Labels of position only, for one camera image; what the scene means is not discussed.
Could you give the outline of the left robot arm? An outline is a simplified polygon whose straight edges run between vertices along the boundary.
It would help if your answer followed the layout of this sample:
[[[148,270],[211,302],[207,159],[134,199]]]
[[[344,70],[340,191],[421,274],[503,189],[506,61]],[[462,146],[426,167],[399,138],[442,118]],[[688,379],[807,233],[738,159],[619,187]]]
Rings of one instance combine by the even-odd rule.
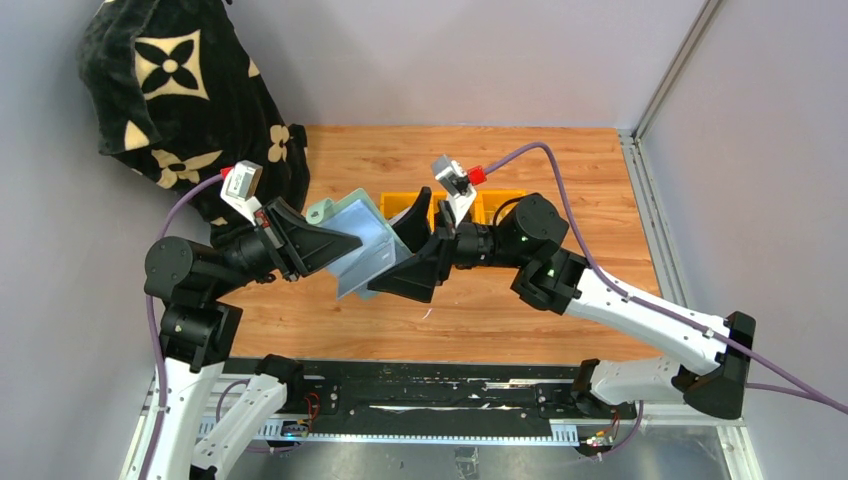
[[[309,276],[362,245],[359,237],[317,227],[281,199],[247,204],[250,230],[220,249],[184,238],[157,240],[145,259],[144,290],[165,310],[154,330],[158,400],[146,419],[145,450],[131,479],[223,479],[274,413],[320,410],[302,363],[269,354],[246,390],[202,441],[204,409],[223,373],[243,311],[221,297],[250,282]]]

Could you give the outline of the green leather card holder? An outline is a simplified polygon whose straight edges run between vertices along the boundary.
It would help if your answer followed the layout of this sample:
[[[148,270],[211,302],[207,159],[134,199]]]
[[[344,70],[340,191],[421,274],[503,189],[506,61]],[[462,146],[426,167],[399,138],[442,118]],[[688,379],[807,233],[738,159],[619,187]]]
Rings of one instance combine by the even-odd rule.
[[[412,256],[367,192],[359,188],[339,201],[325,198],[306,210],[307,222],[358,237],[362,245],[330,263],[325,270],[337,280],[336,297],[377,295],[368,282]]]

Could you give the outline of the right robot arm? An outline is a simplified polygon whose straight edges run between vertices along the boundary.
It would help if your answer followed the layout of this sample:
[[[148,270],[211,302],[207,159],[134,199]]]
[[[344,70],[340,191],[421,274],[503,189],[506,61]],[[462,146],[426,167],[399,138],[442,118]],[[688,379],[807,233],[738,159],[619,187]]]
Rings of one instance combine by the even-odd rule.
[[[645,401],[684,404],[724,420],[740,418],[755,320],[700,313],[639,290],[563,246],[568,223],[539,194],[519,198],[495,223],[456,220],[441,202],[428,222],[422,190],[396,222],[413,254],[368,287],[428,303],[453,269],[511,268],[511,288],[530,307],[611,327],[659,351],[654,359],[580,364],[573,403],[586,412]]]

